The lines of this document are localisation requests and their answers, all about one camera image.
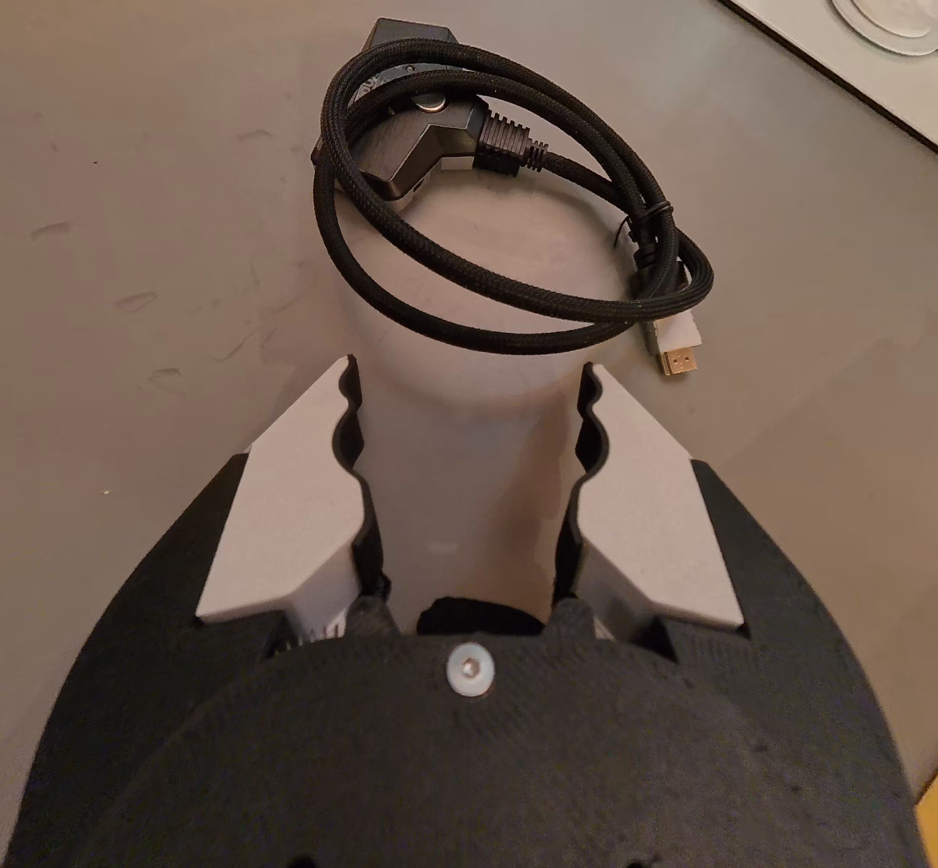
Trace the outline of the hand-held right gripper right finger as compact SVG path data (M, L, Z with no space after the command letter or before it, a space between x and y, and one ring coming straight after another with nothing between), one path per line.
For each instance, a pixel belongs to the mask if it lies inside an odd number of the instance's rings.
M574 482L554 557L554 604L578 599L613 639L672 619L745 624L687 450L601 365L577 397Z

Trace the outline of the yellow plastic bin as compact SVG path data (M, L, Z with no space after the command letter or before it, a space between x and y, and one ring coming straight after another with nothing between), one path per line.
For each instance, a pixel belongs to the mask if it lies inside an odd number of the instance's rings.
M925 853L931 867L937 867L938 855L938 780L934 777L928 788L916 803L916 816L919 833Z

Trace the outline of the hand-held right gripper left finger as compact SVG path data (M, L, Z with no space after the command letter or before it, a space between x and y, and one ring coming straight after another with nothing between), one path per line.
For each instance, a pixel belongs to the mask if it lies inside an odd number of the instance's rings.
M206 624L279 612L300 640L340 637L384 597L383 546L358 420L358 361L335 361L250 446L196 608Z

